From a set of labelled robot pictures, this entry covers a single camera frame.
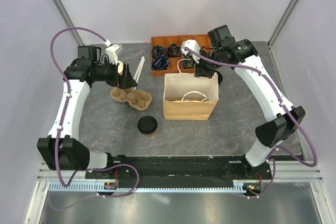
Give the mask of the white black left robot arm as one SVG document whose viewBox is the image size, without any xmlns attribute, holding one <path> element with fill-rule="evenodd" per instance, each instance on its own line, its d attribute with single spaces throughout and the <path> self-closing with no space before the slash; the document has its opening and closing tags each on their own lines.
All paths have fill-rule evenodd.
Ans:
<svg viewBox="0 0 336 224">
<path fill-rule="evenodd" d="M 129 65 L 118 61 L 121 45 L 105 49 L 107 55 L 99 62 L 101 47 L 79 46 L 78 57 L 66 68 L 62 100 L 55 122 L 47 137 L 39 138 L 37 148 L 49 169 L 86 170 L 97 168 L 103 178 L 111 178 L 115 165 L 109 162 L 110 154 L 91 152 L 79 142 L 79 124 L 85 100 L 95 82 L 120 89 L 137 86 Z"/>
</svg>

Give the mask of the brown paper bag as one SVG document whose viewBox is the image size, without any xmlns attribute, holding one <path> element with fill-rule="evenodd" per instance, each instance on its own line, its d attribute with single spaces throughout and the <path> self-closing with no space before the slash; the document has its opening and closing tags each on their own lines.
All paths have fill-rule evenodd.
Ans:
<svg viewBox="0 0 336 224">
<path fill-rule="evenodd" d="M 210 79 L 192 73 L 164 75 L 163 114 L 166 120 L 205 121 L 219 100 L 218 74 Z"/>
</svg>

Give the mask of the black plastic cup lid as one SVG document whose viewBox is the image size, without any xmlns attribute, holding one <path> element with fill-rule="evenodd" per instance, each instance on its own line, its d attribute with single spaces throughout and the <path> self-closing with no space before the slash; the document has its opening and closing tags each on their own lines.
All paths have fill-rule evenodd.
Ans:
<svg viewBox="0 0 336 224">
<path fill-rule="evenodd" d="M 141 134 L 145 134 L 152 131 L 157 131 L 157 120 L 150 115 L 143 116 L 139 119 L 137 124 L 138 130 Z"/>
</svg>

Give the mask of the brown paper coffee cup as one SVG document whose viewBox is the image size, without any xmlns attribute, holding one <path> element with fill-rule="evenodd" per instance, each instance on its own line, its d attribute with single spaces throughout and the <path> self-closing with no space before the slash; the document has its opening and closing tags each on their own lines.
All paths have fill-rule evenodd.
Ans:
<svg viewBox="0 0 336 224">
<path fill-rule="evenodd" d="M 145 133 L 144 135 L 146 137 L 153 137 L 155 134 L 156 134 L 156 131 L 152 131 L 152 132 Z"/>
</svg>

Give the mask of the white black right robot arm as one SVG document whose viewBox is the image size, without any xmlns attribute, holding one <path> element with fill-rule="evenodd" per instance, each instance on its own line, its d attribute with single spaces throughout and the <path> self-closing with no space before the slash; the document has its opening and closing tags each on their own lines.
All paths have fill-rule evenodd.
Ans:
<svg viewBox="0 0 336 224">
<path fill-rule="evenodd" d="M 241 174 L 248 179 L 259 173 L 271 151 L 291 136 L 305 116 L 303 107 L 295 107 L 279 90 L 265 69 L 256 47 L 248 39 L 236 41 L 227 25 L 208 32 L 211 42 L 205 52 L 197 42 L 186 42 L 185 54 L 194 60 L 196 77 L 211 78 L 221 66 L 231 67 L 247 84 L 259 103 L 266 123 L 256 127 L 257 140 L 244 155 Z"/>
</svg>

